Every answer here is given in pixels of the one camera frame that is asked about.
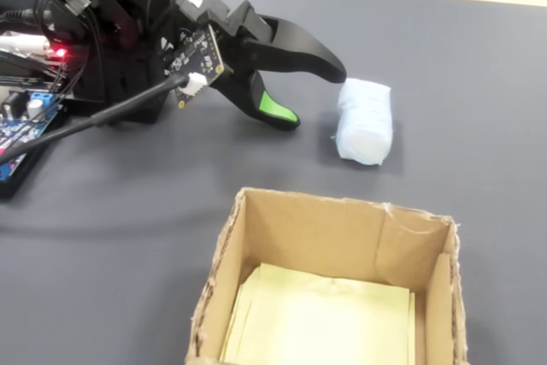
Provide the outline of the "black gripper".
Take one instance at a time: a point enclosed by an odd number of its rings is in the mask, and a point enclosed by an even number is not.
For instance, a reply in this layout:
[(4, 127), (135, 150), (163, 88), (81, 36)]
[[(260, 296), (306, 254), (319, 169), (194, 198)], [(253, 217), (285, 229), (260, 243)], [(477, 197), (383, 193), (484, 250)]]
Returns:
[(231, 11), (221, 0), (174, 0), (174, 72), (207, 83), (250, 118), (293, 131), (299, 117), (268, 93), (259, 70), (304, 72), (342, 84), (344, 64), (291, 21), (261, 17), (247, 1)]

